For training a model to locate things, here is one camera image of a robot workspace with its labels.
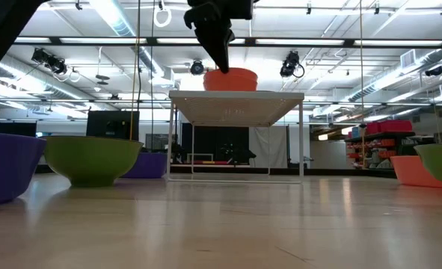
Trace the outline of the white perforated metal rack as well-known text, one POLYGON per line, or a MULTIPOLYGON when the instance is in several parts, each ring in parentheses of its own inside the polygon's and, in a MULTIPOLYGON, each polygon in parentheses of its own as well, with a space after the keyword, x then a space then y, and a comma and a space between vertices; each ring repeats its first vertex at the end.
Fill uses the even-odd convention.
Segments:
POLYGON ((270 129, 288 112, 298 108, 298 179, 304 179, 303 93, 269 91, 186 91, 172 90, 168 130, 168 157, 172 152, 174 111, 178 110, 191 123, 191 145, 195 146, 195 128, 248 127, 270 129))

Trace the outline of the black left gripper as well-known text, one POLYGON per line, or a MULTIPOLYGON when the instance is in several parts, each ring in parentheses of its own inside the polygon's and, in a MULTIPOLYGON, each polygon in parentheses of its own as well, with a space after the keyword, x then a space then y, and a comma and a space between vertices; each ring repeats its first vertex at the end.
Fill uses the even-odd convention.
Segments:
MULTIPOLYGON (((184 14, 185 25, 192 29, 196 22, 218 21, 220 19, 252 19, 254 4, 259 0, 188 0, 190 7, 184 14)), ((229 72, 229 44, 235 40, 230 28, 197 28, 197 40, 214 60, 221 72, 229 72)))

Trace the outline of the orange mini bowl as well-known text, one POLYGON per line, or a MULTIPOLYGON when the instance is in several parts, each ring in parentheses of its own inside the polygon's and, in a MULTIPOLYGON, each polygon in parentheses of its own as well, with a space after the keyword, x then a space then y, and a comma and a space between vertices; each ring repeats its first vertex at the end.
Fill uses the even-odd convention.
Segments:
POLYGON ((425 169, 418 155, 397 155, 390 160, 396 177, 402 185, 442 188, 442 182, 425 169))
POLYGON ((257 81, 244 77, 208 78, 203 82, 206 91, 256 91, 257 81))
POLYGON ((237 67, 231 67, 229 68, 229 71, 227 73, 223 73, 220 69, 213 69, 205 73, 204 79, 207 80, 208 78, 233 78, 235 76, 246 78, 250 80, 256 81, 258 79, 258 75, 249 70, 244 68, 237 68, 237 67))

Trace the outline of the red storage bin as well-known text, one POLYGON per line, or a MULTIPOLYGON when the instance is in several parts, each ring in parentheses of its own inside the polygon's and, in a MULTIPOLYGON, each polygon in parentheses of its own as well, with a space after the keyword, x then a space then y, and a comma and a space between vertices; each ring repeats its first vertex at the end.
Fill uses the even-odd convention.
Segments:
POLYGON ((366 133, 368 135, 390 132, 412 132, 412 130, 413 127, 409 120, 384 120, 366 125, 366 133))

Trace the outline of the black aluminium rig frame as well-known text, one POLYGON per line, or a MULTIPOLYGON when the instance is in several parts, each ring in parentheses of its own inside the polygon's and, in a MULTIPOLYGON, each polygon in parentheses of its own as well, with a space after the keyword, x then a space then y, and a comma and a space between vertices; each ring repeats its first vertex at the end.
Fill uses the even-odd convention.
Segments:
MULTIPOLYGON (((18 37, 19 46, 199 46, 194 37, 18 37)), ((292 47, 292 48, 345 48, 345 49, 442 49, 442 40, 414 39, 332 39, 332 38, 269 38, 240 37, 229 42, 235 47, 292 47)))

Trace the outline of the silver ceiling duct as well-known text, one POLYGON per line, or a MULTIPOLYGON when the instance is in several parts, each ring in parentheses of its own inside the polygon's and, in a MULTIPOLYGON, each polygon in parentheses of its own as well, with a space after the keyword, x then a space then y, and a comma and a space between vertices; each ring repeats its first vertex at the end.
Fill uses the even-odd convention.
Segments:
MULTIPOLYGON (((135 27, 129 22, 118 0, 89 0, 91 7, 101 16, 118 37, 137 37, 135 27)), ((152 55, 141 45, 133 46, 140 64, 151 73, 153 83, 170 84, 165 70, 152 59, 152 55)))

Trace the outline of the blue mini bowl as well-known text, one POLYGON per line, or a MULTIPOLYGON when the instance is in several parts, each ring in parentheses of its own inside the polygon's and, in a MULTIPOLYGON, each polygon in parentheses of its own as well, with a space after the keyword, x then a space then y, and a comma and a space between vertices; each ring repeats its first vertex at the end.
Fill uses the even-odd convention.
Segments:
POLYGON ((130 171, 122 176, 128 179, 159 179, 167 169, 166 153, 141 152, 130 171))
POLYGON ((0 203, 27 190, 45 146, 44 139, 0 133, 0 203))

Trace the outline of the black monitor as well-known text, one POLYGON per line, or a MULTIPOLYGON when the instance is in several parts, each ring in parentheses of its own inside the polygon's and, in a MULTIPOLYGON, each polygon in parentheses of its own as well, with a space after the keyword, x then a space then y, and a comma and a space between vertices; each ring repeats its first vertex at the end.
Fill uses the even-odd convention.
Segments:
POLYGON ((90 111, 86 135, 139 141, 138 111, 90 111))

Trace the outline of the white hanging sheet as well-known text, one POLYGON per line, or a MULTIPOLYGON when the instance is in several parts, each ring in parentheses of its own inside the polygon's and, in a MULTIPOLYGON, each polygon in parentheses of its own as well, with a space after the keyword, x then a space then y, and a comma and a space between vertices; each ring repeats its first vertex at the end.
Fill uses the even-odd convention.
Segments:
POLYGON ((251 167, 287 168, 287 127, 249 128, 249 150, 256 156, 251 167))

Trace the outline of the storage shelf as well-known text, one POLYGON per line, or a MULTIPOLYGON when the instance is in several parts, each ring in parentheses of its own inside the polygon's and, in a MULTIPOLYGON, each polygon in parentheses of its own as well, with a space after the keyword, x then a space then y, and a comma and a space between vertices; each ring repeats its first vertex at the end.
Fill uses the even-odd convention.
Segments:
POLYGON ((391 157, 415 155, 413 132, 367 134, 366 127, 353 127, 348 133, 346 155, 354 169, 392 170, 391 157))

